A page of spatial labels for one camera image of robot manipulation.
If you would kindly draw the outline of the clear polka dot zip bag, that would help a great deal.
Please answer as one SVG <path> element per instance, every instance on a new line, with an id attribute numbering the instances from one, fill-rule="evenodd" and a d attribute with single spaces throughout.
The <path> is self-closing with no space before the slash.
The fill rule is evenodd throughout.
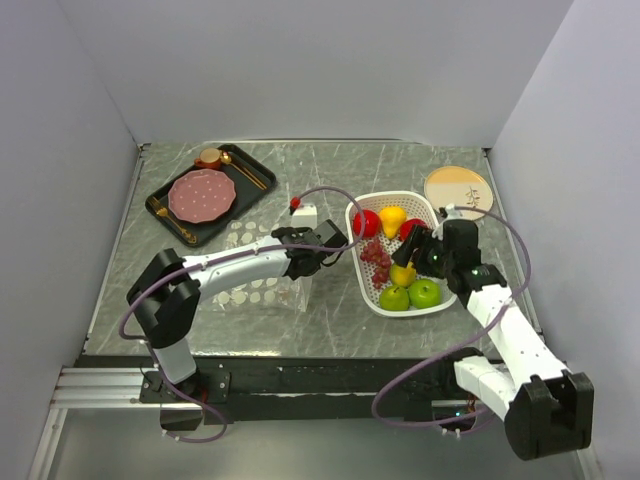
<path id="1" fill-rule="evenodd" d="M 233 221 L 224 236 L 224 248 L 245 247 L 269 235 L 279 224 L 264 226 L 255 221 Z M 270 277 L 253 280 L 223 291 L 212 297 L 211 303 L 217 312 L 239 309 L 286 308 L 305 312 L 311 297 L 312 279 L 291 280 L 285 277 Z"/>

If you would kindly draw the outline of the purple grape bunch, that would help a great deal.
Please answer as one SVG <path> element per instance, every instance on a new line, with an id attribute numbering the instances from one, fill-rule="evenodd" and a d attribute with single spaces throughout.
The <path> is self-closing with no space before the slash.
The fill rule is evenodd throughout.
<path id="1" fill-rule="evenodd" d="M 360 254 L 360 260 L 371 270 L 369 278 L 374 288 L 380 290 L 389 280 L 392 264 L 382 242 L 378 238 L 369 241 Z"/>

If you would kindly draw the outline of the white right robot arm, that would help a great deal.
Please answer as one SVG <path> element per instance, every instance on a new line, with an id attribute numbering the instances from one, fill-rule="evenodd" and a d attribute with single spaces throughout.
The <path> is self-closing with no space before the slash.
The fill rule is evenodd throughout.
<path id="1" fill-rule="evenodd" d="M 541 340 L 520 310 L 505 277 L 483 262 L 477 225 L 447 218 L 435 230 L 413 226 L 392 256 L 427 276 L 445 280 L 497 349 L 504 371 L 484 356 L 458 358 L 437 375 L 449 398 L 469 392 L 504 424 L 522 460 L 585 449 L 592 441 L 594 386 L 573 373 Z"/>

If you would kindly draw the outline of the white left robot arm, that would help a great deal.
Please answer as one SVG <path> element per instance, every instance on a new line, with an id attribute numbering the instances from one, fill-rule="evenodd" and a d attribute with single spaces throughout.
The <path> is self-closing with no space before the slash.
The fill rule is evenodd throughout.
<path id="1" fill-rule="evenodd" d="M 345 234 L 326 220 L 316 228 L 280 227 L 251 245 L 216 254 L 156 254 L 127 302 L 164 372 L 163 390 L 179 402 L 197 393 L 198 367 L 187 334 L 202 300 L 256 280 L 310 277 L 347 245 Z"/>

